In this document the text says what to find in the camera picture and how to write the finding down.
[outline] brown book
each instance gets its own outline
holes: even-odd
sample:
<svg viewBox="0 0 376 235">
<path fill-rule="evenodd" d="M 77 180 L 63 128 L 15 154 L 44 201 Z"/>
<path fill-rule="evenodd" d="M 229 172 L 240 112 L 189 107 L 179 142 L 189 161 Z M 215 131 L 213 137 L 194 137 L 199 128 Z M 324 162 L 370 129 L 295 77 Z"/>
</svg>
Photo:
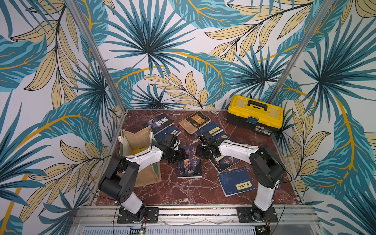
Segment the brown book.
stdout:
<svg viewBox="0 0 376 235">
<path fill-rule="evenodd" d="M 187 117 L 183 121 L 179 122 L 184 130 L 186 130 L 190 135 L 196 132 L 199 128 L 205 126 L 210 122 L 210 118 L 205 116 L 202 112 L 198 111 Z"/>
</svg>

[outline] book cover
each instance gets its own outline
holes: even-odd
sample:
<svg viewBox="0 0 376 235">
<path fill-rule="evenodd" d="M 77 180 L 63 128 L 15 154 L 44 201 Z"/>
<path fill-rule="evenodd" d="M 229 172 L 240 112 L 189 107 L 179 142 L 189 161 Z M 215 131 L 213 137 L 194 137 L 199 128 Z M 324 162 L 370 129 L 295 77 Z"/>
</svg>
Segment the book cover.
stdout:
<svg viewBox="0 0 376 235">
<path fill-rule="evenodd" d="M 235 165 L 236 163 L 240 162 L 240 159 L 230 157 L 230 156 L 219 156 L 214 155 L 216 158 L 221 158 L 219 161 L 217 161 L 215 158 L 210 159 L 210 162 L 213 164 L 213 166 L 216 168 L 218 173 L 222 173 L 231 166 Z"/>
<path fill-rule="evenodd" d="M 207 125 L 203 126 L 199 130 L 197 130 L 195 132 L 195 134 L 197 136 L 200 136 L 201 133 L 203 133 L 205 131 L 208 131 L 212 136 L 214 136 L 214 135 L 217 135 L 218 133 L 222 132 L 223 129 L 218 124 L 216 124 L 215 122 L 211 121 Z"/>
<path fill-rule="evenodd" d="M 245 168 L 226 171 L 218 175 L 225 197 L 255 189 Z"/>
<path fill-rule="evenodd" d="M 141 127 L 146 128 L 149 125 L 151 125 L 152 131 L 154 135 L 156 135 L 164 129 L 166 129 L 167 127 L 171 126 L 172 124 L 174 124 L 174 122 L 171 119 L 169 119 L 166 114 L 161 114 L 158 117 L 145 122 L 141 125 Z"/>
<path fill-rule="evenodd" d="M 181 130 L 176 129 L 173 126 L 169 126 L 165 130 L 163 130 L 160 133 L 158 133 L 157 135 L 155 135 L 154 138 L 157 142 L 160 142 L 162 139 L 164 139 L 164 137 L 166 136 L 166 133 L 170 133 L 170 134 L 173 134 L 175 136 L 178 136 L 181 132 L 182 132 Z"/>
<path fill-rule="evenodd" d="M 210 121 L 210 118 L 198 111 L 179 122 L 179 125 L 181 125 L 181 127 L 183 127 L 184 130 L 186 130 L 190 135 L 192 135 L 195 131 L 205 126 Z"/>
<path fill-rule="evenodd" d="M 196 155 L 197 146 L 182 147 L 187 153 L 188 158 L 177 162 L 178 178 L 201 178 L 201 158 Z"/>
</svg>

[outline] wallpaper wall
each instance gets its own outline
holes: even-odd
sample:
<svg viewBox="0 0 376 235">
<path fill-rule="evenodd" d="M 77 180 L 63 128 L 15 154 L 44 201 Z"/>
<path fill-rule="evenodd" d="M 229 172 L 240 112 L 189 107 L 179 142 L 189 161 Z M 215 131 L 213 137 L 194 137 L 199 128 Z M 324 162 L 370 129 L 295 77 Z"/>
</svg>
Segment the wallpaper wall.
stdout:
<svg viewBox="0 0 376 235">
<path fill-rule="evenodd" d="M 89 19 L 107 17 L 96 10 L 102 1 L 80 4 Z M 67 234 L 98 180 L 119 107 L 64 1 L 0 9 L 0 234 Z"/>
<path fill-rule="evenodd" d="M 221 109 L 277 81 L 321 2 L 113 0 L 94 35 L 127 108 Z"/>
<path fill-rule="evenodd" d="M 328 235 L 376 234 L 376 2 L 343 4 L 274 101 L 285 112 L 276 138 Z"/>
</svg>

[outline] red marble tabletop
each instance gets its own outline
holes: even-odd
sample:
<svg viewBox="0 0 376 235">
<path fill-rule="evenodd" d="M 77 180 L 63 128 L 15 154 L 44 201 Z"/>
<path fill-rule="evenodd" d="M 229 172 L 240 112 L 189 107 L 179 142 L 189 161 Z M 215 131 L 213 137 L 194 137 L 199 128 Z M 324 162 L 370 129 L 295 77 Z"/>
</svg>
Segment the red marble tabletop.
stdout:
<svg viewBox="0 0 376 235">
<path fill-rule="evenodd" d="M 189 135 L 179 122 L 196 111 L 155 111 L 155 110 L 129 110 L 123 129 L 130 132 L 141 130 L 141 124 L 166 113 L 174 122 L 174 127 L 182 131 L 178 136 L 180 146 L 198 145 L 201 142 L 195 134 Z M 202 111 L 211 120 L 219 124 L 231 140 L 238 143 L 259 146 L 268 144 L 276 151 L 270 136 L 255 133 L 253 131 L 236 127 L 226 122 L 226 111 Z M 134 188 L 135 194 L 145 202 L 146 205 L 251 205 L 256 197 L 256 190 L 247 191 L 230 197 L 225 197 L 219 183 L 218 172 L 209 160 L 202 160 L 202 178 L 178 179 L 177 163 L 168 164 L 162 160 L 161 176 L 162 182 L 148 186 Z M 257 180 L 250 164 L 240 161 L 230 169 L 245 167 L 257 187 Z M 298 200 L 290 183 L 281 184 L 274 194 L 274 204 L 298 204 Z M 113 205 L 114 201 L 98 198 L 96 205 Z"/>
</svg>

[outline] robotic arm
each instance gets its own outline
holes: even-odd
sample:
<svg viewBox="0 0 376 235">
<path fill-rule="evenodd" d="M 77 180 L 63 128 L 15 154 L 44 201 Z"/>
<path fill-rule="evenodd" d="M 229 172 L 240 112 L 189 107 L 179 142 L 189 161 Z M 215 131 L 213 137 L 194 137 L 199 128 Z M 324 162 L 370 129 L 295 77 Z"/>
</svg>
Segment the robotic arm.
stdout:
<svg viewBox="0 0 376 235">
<path fill-rule="evenodd" d="M 213 139 L 209 132 L 200 137 L 202 145 L 197 147 L 197 154 L 212 159 L 213 154 L 232 156 L 252 165 L 257 178 L 258 189 L 252 204 L 251 217 L 255 221 L 264 221 L 273 205 L 276 187 L 283 177 L 284 165 L 279 161 L 268 145 L 251 146 L 234 143 L 230 140 Z M 134 221 L 141 221 L 145 213 L 144 203 L 133 192 L 139 171 L 148 165 L 167 159 L 169 163 L 186 158 L 185 151 L 178 148 L 180 141 L 176 136 L 166 137 L 148 150 L 136 155 L 123 157 L 115 155 L 101 178 L 98 189 L 114 198 L 124 209 L 133 214 Z"/>
</svg>

